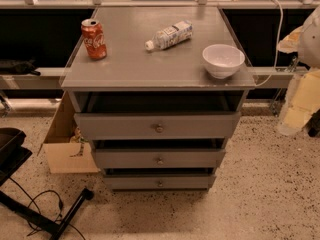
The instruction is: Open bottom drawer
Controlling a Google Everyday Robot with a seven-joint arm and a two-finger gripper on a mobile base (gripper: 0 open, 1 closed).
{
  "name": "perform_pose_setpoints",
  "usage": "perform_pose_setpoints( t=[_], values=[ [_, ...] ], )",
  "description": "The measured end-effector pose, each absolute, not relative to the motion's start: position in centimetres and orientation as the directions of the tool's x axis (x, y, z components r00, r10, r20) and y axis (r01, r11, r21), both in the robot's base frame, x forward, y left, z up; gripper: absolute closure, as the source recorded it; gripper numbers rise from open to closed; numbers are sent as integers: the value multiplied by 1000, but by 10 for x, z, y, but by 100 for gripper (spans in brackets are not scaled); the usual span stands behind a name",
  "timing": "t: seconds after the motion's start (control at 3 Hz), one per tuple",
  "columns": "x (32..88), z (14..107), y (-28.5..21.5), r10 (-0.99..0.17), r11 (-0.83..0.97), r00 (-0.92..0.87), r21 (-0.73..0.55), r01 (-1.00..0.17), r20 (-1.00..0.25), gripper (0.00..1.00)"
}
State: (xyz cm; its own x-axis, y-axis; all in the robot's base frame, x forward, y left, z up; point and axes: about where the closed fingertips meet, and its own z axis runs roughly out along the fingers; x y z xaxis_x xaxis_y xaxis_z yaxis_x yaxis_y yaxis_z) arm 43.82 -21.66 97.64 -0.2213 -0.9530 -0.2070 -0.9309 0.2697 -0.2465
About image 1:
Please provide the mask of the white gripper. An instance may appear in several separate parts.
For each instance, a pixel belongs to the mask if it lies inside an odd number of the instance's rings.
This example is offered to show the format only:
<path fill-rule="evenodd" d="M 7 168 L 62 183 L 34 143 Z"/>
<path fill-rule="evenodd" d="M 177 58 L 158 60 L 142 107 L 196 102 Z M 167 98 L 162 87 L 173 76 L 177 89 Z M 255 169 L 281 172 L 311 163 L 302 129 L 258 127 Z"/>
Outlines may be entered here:
<path fill-rule="evenodd" d="M 283 135 L 300 132 L 320 109 L 320 27 L 298 27 L 277 45 L 283 53 L 298 53 L 300 62 L 310 70 L 295 74 L 289 82 L 277 130 Z"/>

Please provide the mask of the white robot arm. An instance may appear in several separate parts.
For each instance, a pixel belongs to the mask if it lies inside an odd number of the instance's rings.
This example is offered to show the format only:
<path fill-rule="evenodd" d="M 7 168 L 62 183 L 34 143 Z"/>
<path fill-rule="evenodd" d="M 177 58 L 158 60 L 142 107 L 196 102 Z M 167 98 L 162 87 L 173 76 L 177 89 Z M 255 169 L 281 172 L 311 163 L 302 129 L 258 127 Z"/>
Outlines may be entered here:
<path fill-rule="evenodd" d="M 294 75 L 289 83 L 277 130 L 283 135 L 301 131 L 320 110 L 320 6 L 282 39 L 277 49 L 298 53 L 298 60 L 310 67 L 303 76 Z"/>

